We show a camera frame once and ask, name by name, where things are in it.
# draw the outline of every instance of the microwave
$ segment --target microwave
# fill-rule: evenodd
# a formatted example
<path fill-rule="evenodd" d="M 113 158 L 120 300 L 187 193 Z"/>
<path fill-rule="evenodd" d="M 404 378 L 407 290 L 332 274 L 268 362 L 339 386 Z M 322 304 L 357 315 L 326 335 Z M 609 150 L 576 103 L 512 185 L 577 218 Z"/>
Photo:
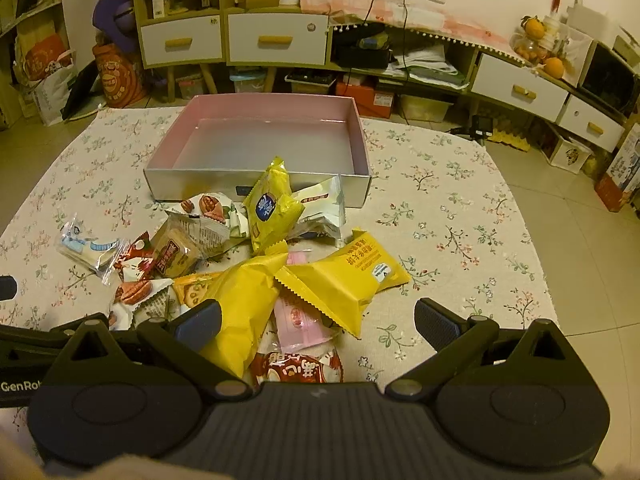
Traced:
<path fill-rule="evenodd" d="M 605 109 L 628 118 L 640 96 L 638 75 L 603 43 L 566 25 L 560 32 L 565 59 L 562 79 Z"/>

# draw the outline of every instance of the yellow snack bag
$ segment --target yellow snack bag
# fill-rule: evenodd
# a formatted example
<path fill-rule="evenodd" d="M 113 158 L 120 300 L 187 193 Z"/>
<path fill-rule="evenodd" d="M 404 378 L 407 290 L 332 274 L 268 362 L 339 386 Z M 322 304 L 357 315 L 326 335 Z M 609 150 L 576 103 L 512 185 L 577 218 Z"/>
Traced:
<path fill-rule="evenodd" d="M 289 173 L 277 156 L 244 199 L 254 253 L 284 240 L 305 207 L 291 197 Z"/>
<path fill-rule="evenodd" d="M 322 260 L 281 268 L 276 279 L 360 337 L 362 313 L 373 296 L 411 276 L 370 233 L 354 230 L 353 235 L 353 242 Z"/>
<path fill-rule="evenodd" d="M 180 304 L 193 308 L 202 303 L 209 285 L 221 274 L 222 272 L 206 272 L 176 278 L 172 286 Z"/>
<path fill-rule="evenodd" d="M 241 378 L 255 356 L 279 294 L 275 274 L 287 263 L 287 243 L 267 248 L 225 270 L 207 286 L 203 300 L 218 300 L 222 327 L 200 354 L 213 364 Z"/>

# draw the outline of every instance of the drawer handle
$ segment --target drawer handle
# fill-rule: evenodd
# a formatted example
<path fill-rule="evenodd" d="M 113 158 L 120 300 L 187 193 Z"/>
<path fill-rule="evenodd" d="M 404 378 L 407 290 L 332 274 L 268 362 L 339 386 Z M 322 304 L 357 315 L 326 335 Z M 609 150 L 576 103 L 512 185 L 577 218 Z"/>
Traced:
<path fill-rule="evenodd" d="M 520 94 L 526 98 L 531 99 L 532 101 L 533 99 L 538 97 L 538 95 L 535 92 L 532 92 L 531 90 L 527 90 L 523 86 L 519 86 L 519 85 L 513 85 L 513 91 L 516 92 L 516 94 Z"/>
<path fill-rule="evenodd" d="M 179 48 L 181 46 L 190 47 L 193 43 L 193 38 L 177 38 L 175 40 L 166 40 L 164 42 L 165 48 Z"/>
<path fill-rule="evenodd" d="M 292 41 L 293 36 L 258 36 L 258 43 L 264 44 L 290 45 Z"/>
<path fill-rule="evenodd" d="M 604 133 L 604 130 L 595 123 L 588 123 L 587 127 L 590 130 L 593 130 L 597 135 L 602 135 Z"/>

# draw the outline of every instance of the floral tablecloth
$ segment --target floral tablecloth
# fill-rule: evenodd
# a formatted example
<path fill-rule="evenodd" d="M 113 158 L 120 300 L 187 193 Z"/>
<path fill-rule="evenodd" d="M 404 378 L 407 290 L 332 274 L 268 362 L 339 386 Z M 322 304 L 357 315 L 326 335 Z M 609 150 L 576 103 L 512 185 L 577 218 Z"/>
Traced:
<path fill-rule="evenodd" d="M 94 235 L 136 238 L 165 213 L 152 199 L 143 167 L 180 108 L 104 110 L 33 189 L 0 237 L 0 275 L 18 282 L 15 300 L 0 303 L 0 323 L 49 328 L 108 312 L 105 287 L 55 248 L 75 213 Z M 540 261 L 509 187 L 485 149 L 449 134 L 363 120 L 374 179 L 362 209 L 347 211 L 411 275 L 377 295 L 364 313 L 362 339 L 338 336 L 348 381 L 380 387 L 434 351 L 414 327 L 414 305 L 429 296 L 460 316 L 485 314 L 502 327 L 536 317 L 556 320 Z M 311 241 L 311 259 L 332 248 Z M 249 257 L 243 244 L 199 270 Z M 27 449 L 26 410 L 1 410 L 0 425 Z"/>

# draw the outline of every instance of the white bag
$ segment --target white bag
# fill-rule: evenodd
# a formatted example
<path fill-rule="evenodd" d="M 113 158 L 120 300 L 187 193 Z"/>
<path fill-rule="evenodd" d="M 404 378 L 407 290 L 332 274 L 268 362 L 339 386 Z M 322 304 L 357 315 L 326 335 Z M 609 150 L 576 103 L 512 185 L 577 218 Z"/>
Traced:
<path fill-rule="evenodd" d="M 58 60 L 68 56 L 70 51 L 60 55 Z M 44 78 L 33 91 L 33 100 L 45 126 L 62 122 L 62 110 L 66 106 L 69 92 L 78 71 L 73 63 L 63 66 Z"/>

